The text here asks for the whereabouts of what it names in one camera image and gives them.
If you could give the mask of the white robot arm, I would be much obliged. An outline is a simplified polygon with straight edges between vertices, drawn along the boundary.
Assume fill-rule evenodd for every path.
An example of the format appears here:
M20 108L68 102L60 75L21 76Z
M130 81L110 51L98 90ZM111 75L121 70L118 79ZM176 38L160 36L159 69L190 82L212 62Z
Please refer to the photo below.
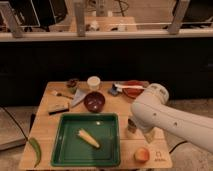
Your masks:
M168 107L168 99L167 89L152 83L131 104L130 119L146 141L154 140L153 129L158 127L213 154L213 118Z

